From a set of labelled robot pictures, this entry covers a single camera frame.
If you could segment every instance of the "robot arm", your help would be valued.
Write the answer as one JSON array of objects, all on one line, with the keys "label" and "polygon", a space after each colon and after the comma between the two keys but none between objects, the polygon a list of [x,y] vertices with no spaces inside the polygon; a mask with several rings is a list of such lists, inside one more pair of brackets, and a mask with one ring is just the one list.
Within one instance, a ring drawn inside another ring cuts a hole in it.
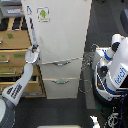
[{"label": "robot arm", "polygon": [[36,43],[34,28],[32,24],[32,19],[30,18],[32,34],[33,34],[33,46],[29,47],[26,55],[26,65],[23,68],[22,77],[16,81],[16,83],[10,87],[4,89],[2,96],[3,100],[0,99],[0,128],[12,128],[15,116],[14,116],[14,108],[19,103],[19,100],[26,88],[31,76],[33,74],[33,66],[35,66],[38,62],[39,58],[39,47]]}]

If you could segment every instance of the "sticker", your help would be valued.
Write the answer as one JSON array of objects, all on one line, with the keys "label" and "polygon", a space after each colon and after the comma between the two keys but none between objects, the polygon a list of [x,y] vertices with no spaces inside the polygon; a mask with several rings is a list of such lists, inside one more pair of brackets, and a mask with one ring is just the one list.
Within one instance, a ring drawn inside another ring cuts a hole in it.
[{"label": "sticker", "polygon": [[32,10],[31,10],[30,6],[27,6],[27,14],[32,15]]},{"label": "sticker", "polygon": [[6,56],[5,55],[1,55],[1,58],[5,58]]},{"label": "sticker", "polygon": [[25,58],[25,53],[13,54],[14,58]]},{"label": "sticker", "polygon": [[50,21],[48,7],[38,8],[37,13],[38,13],[39,22],[49,22]]},{"label": "sticker", "polygon": [[12,33],[9,33],[9,34],[7,34],[7,35],[8,35],[8,38],[9,38],[9,39],[14,38],[13,35],[12,35]]},{"label": "sticker", "polygon": [[13,68],[9,68],[9,69],[13,69]]}]

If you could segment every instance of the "green label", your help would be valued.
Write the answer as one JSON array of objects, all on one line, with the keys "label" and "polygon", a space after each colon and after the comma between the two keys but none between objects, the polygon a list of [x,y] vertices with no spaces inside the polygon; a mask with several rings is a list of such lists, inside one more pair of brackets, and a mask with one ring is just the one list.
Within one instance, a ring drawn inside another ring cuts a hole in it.
[{"label": "green label", "polygon": [[8,38],[9,38],[9,39],[14,38],[13,35],[12,35],[12,33],[9,33],[9,34],[7,34],[7,35],[8,35]]},{"label": "green label", "polygon": [[13,68],[9,68],[9,69],[13,69]]},{"label": "green label", "polygon": [[2,58],[5,58],[6,56],[5,55],[1,55]]},{"label": "green label", "polygon": [[25,58],[25,53],[13,54],[14,58]]}]

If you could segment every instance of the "floor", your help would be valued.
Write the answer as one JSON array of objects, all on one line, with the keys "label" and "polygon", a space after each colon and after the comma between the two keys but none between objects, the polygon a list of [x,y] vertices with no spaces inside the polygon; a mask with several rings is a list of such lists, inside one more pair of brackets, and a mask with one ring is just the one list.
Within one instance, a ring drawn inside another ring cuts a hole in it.
[{"label": "floor", "polygon": [[[128,8],[128,0],[121,3],[120,0],[107,0],[99,3],[92,0],[91,16],[86,40],[85,54],[90,55],[91,46],[97,44],[100,47],[111,45],[111,37],[115,33],[126,36],[120,22],[120,13]],[[97,116],[101,128],[106,119],[101,114],[101,106],[93,97],[90,90],[90,67],[83,66],[77,99],[47,100],[46,98],[24,99],[16,107],[16,120],[14,128],[36,128],[44,125],[79,125],[82,128],[92,128],[93,122],[90,116]],[[104,111],[107,116],[111,110]]]}]

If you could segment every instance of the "black cable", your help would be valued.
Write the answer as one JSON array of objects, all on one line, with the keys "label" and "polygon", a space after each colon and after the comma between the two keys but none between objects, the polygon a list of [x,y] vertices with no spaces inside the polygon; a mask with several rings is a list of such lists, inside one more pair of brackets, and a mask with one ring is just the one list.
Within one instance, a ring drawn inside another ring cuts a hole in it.
[{"label": "black cable", "polygon": [[97,0],[100,4],[104,4],[107,0]]}]

